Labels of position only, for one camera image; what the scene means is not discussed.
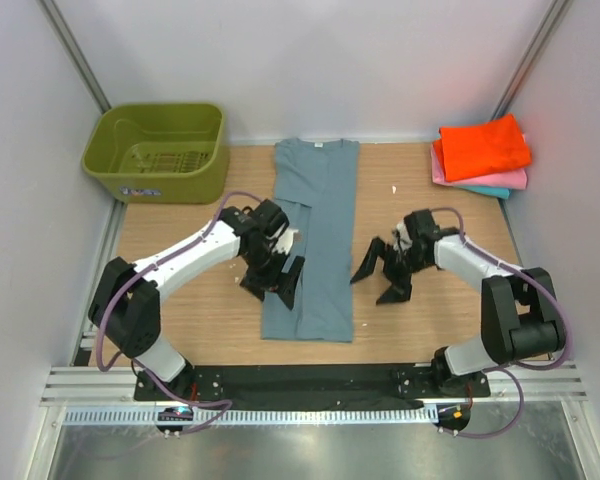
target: label on basket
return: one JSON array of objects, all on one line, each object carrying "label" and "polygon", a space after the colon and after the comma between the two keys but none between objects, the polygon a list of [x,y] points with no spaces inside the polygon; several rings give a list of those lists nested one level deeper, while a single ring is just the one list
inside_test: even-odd
[{"label": "label on basket", "polygon": [[150,188],[129,188],[129,187],[120,187],[120,193],[123,195],[129,195],[131,197],[140,197],[140,196],[152,196],[158,197],[162,195],[160,190],[154,190]]}]

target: folded shirt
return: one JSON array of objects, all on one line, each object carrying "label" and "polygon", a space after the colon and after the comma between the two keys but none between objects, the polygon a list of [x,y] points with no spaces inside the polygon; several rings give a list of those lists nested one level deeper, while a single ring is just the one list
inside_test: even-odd
[{"label": "folded shirt", "polygon": [[469,190],[470,192],[480,193],[482,195],[489,195],[490,197],[508,199],[511,195],[511,190],[504,187],[484,186],[484,185],[459,185],[458,182],[449,183],[444,181],[444,175],[440,168],[440,162],[438,162],[438,156],[436,155],[436,149],[431,145],[431,178],[433,183],[443,185],[446,187],[457,187],[463,190]]},{"label": "folded shirt", "polygon": [[508,199],[511,196],[511,190],[508,188],[500,187],[480,187],[470,185],[452,185],[455,188],[462,188],[463,190],[469,190],[470,192],[480,193],[482,195],[488,195],[490,197],[502,198],[503,200]]},{"label": "folded shirt", "polygon": [[440,140],[439,161],[447,182],[531,165],[531,150],[511,113],[482,125],[441,127]]},{"label": "folded shirt", "polygon": [[438,185],[453,187],[460,186],[478,186],[478,187],[501,187],[514,190],[524,190],[527,188],[527,172],[524,168],[518,168],[504,173],[492,173],[490,175],[481,175],[479,177],[467,178],[457,182],[447,182],[444,179],[444,173],[440,167],[440,158],[442,157],[442,142],[436,140],[431,145],[431,179]]}]

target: pink cloth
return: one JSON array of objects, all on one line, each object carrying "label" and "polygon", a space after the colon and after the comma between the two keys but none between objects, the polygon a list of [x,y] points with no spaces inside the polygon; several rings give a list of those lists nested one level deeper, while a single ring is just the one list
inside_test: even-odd
[{"label": "pink cloth", "polygon": [[527,172],[525,172],[524,168],[511,170],[510,172],[492,173],[490,175],[467,178],[457,182],[447,182],[444,179],[444,172],[440,167],[440,161],[433,149],[433,145],[431,146],[431,178],[433,183],[446,186],[503,187],[514,190],[524,190],[527,188]]}]

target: wooden surface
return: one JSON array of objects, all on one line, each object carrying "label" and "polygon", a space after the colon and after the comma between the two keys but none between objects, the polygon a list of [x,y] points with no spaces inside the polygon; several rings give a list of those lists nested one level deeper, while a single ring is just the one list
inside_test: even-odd
[{"label": "wooden surface", "polygon": [[[495,199],[431,183],[428,144],[363,145],[358,168],[354,271],[370,240],[390,240],[391,228],[407,213],[453,206],[465,217],[468,235],[507,261],[514,249]],[[273,147],[232,150],[225,191],[246,190],[270,197],[275,169]],[[238,206],[252,204],[236,198]],[[191,235],[216,205],[130,205],[119,244],[128,261],[143,258]],[[447,214],[441,226],[456,225]],[[261,305],[236,279],[245,264],[235,259],[207,271],[176,292],[163,307],[167,338],[193,364],[378,363],[428,361],[433,352],[479,331],[479,296],[450,272],[429,269],[413,277],[409,303],[376,307],[387,287],[379,270],[354,285],[355,340],[351,344],[260,339]],[[107,344],[106,356],[112,353]]]}]

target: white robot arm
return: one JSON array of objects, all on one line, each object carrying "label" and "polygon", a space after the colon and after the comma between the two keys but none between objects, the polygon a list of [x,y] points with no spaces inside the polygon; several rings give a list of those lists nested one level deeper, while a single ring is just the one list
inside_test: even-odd
[{"label": "white robot arm", "polygon": [[[240,286],[260,300],[265,292],[274,292],[292,309],[304,264],[301,256],[287,262],[297,230],[289,228],[284,212],[269,200],[255,210],[225,208],[212,222],[133,264],[120,257],[111,260],[89,308],[90,320],[100,327],[103,312],[116,292],[129,278],[146,270],[148,273],[116,304],[105,334],[125,356],[150,369],[180,397],[188,395],[194,369],[161,333],[160,307],[169,296],[206,270],[240,256],[248,265]],[[196,248],[186,248],[194,242]],[[289,270],[283,272],[288,263]]]},{"label": "white robot arm", "polygon": [[[428,267],[448,270],[480,293],[480,334],[439,349],[432,361],[438,383],[471,375],[515,360],[553,353],[565,345],[564,325],[558,312],[517,274],[523,272],[552,295],[549,274],[541,268],[523,270],[493,257],[457,228],[441,229],[431,210],[415,211],[393,230],[394,242],[372,240],[351,282],[371,275],[378,257],[391,286],[377,304],[406,302],[411,298],[411,275]],[[529,311],[518,313],[517,304]]]}]

